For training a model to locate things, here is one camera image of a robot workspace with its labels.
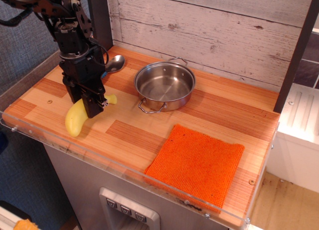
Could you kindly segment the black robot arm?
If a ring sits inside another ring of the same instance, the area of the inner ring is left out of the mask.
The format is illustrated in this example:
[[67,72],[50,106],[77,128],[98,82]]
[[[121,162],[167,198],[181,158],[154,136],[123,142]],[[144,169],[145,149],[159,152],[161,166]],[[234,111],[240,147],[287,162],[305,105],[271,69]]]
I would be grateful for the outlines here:
[[81,0],[1,0],[22,12],[3,26],[14,27],[35,13],[47,26],[60,50],[63,84],[73,103],[82,100],[86,114],[93,118],[107,105],[102,75],[106,73],[104,47],[92,37],[92,23]]

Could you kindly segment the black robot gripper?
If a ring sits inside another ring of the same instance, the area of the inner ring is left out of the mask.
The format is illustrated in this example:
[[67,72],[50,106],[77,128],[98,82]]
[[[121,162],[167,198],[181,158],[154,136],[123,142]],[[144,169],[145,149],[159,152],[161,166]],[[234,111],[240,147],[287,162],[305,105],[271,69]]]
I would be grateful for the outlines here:
[[105,71],[107,59],[105,49],[100,45],[85,44],[82,51],[60,52],[59,66],[63,70],[63,84],[73,103],[82,98],[89,118],[103,112],[105,89],[101,75]]

